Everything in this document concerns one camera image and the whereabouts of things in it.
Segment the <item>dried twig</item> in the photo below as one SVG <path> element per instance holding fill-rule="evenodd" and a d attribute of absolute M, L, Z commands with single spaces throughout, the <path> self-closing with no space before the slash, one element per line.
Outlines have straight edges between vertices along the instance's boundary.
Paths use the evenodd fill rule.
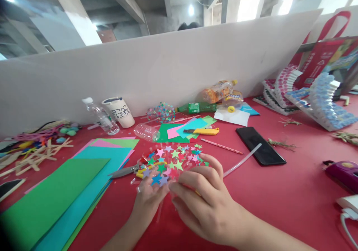
<path fill-rule="evenodd" d="M 279 146 L 279 147 L 283 147 L 284 149 L 287 149 L 287 150 L 292 150 L 294 152 L 294 148 L 297 148 L 295 145 L 286 145 L 286 144 L 283 144 L 282 142 L 278 142 L 278 141 L 274 141 L 272 139 L 268 139 L 267 142 L 271 145 L 271 146 Z"/>
<path fill-rule="evenodd" d="M 339 139 L 342 139 L 346 143 L 351 143 L 354 146 L 358 146 L 358 141 L 354 141 L 353 139 L 358 139 L 358 134 L 350 134 L 347 132 L 337 132 L 333 134 Z"/>
<path fill-rule="evenodd" d="M 301 123 L 299 123 L 299 122 L 292 121 L 292 118 L 289 118 L 289 119 L 287 119 L 287 120 L 285 120 L 285 119 L 282 119 L 282 120 L 284 120 L 284 122 L 279 121 L 279 123 L 284 123 L 284 124 L 285 124 L 284 126 L 287 126 L 287 125 L 289 125 L 289 124 L 295 124 L 295 125 L 297 125 L 297 126 L 301 125 Z"/>

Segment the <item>smartphone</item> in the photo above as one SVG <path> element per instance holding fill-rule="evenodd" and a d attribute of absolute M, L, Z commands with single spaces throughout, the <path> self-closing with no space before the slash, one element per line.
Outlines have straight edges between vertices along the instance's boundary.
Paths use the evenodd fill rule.
<path fill-rule="evenodd" d="M 253 150 L 259 143 L 262 146 L 254 153 L 256 160 L 261 165 L 280 165 L 286 161 L 267 143 L 267 141 L 253 127 L 236 129 L 237 134 L 244 141 L 249 150 Z"/>

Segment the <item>scissors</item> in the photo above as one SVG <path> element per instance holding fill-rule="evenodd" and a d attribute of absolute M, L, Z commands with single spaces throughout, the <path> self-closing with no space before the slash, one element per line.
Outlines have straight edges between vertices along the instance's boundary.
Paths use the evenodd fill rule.
<path fill-rule="evenodd" d="M 140 167 L 140 164 L 137 163 L 136 165 L 134 166 L 130 166 L 130 167 L 126 167 L 126 168 L 123 168 L 123 169 L 119 169 L 117 170 L 116 172 L 113 172 L 113 173 L 110 173 L 109 176 L 111 176 L 111 179 L 114 179 L 114 178 L 119 178 L 119 177 L 123 177 L 125 175 L 129 175 L 131 173 L 135 174 L 137 177 L 139 178 L 143 178 L 143 172 L 145 170 L 150 170 L 152 169 L 154 166 L 156 165 L 161 165 L 161 164 L 167 164 L 166 162 L 158 162 L 158 163 L 155 163 L 153 165 L 150 165 L 148 166 L 147 168 L 144 168 L 144 169 L 139 169 Z"/>

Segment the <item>white cup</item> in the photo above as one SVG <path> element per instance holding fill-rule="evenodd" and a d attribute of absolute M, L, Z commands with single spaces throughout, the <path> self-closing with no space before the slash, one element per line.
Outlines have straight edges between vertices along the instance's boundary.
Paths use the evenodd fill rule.
<path fill-rule="evenodd" d="M 128 128 L 134 125 L 135 120 L 123 98 L 118 96 L 107 98 L 102 101 L 102 104 L 106 105 L 113 118 L 119 121 L 123 128 Z"/>

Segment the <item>orange plastic bottle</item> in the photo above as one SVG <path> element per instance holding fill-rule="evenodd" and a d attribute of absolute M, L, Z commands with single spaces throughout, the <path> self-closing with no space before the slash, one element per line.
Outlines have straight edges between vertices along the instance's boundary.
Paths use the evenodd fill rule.
<path fill-rule="evenodd" d="M 214 84 L 213 86 L 201 91 L 202 97 L 205 102 L 208 102 L 210 104 L 216 103 L 220 99 L 223 99 L 224 97 L 231 94 L 234 85 L 236 85 L 237 83 L 237 80 L 233 80 L 231 82 L 228 80 L 220 81 L 217 84 Z"/>

